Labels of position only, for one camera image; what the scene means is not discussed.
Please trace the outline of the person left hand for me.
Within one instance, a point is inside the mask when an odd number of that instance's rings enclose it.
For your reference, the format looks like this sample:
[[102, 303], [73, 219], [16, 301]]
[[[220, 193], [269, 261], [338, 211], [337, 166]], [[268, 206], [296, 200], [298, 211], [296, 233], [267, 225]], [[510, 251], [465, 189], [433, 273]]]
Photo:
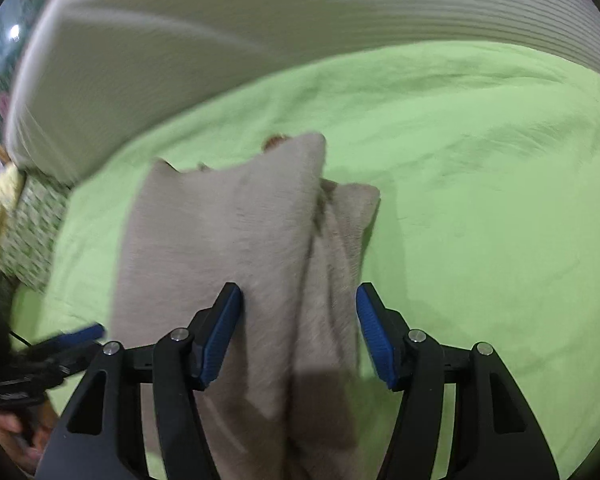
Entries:
[[50, 400], [32, 406], [31, 410], [32, 444], [28, 445], [21, 435], [22, 420], [16, 414], [0, 410], [0, 445], [20, 470], [33, 477], [59, 417]]

